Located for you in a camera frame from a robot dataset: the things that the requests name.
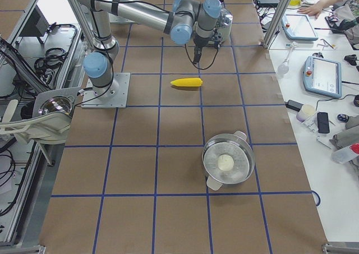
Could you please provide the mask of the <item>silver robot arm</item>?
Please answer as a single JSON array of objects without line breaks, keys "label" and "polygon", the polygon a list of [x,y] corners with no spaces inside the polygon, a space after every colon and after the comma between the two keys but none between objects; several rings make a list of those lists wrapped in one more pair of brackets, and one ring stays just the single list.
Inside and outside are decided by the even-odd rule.
[{"label": "silver robot arm", "polygon": [[97,105],[112,107],[116,99],[127,95],[120,90],[121,83],[114,74],[113,62],[118,53],[118,43],[110,29],[109,15],[123,17],[168,34],[177,45],[194,42],[191,64],[200,62],[203,47],[214,40],[222,13],[220,0],[174,0],[172,11],[141,0],[74,0],[87,7],[91,13],[93,46],[95,51],[84,60],[84,69],[92,83]]}]

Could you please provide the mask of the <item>person's forearm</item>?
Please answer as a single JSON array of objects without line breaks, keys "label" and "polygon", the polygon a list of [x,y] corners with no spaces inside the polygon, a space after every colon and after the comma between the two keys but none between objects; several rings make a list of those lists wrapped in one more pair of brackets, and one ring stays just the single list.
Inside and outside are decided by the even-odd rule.
[{"label": "person's forearm", "polygon": [[316,5],[319,8],[319,11],[321,11],[322,9],[332,6],[336,3],[341,3],[344,0],[319,0]]}]

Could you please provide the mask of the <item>person's hand on table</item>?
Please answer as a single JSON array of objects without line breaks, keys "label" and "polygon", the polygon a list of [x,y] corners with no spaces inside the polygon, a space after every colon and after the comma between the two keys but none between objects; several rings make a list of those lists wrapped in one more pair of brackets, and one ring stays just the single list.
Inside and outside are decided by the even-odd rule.
[{"label": "person's hand on table", "polygon": [[298,9],[299,14],[308,15],[310,17],[318,18],[323,10],[323,6],[320,4],[313,4],[308,7],[300,7]]}]

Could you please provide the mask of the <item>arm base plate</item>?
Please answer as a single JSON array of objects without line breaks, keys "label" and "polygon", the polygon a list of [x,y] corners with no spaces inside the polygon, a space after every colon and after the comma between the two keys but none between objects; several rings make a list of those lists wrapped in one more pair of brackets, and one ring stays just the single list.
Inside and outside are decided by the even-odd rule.
[{"label": "arm base plate", "polygon": [[94,87],[88,79],[86,87],[92,87],[92,89],[84,92],[81,107],[84,109],[125,108],[130,76],[129,72],[115,73],[109,89]]}]

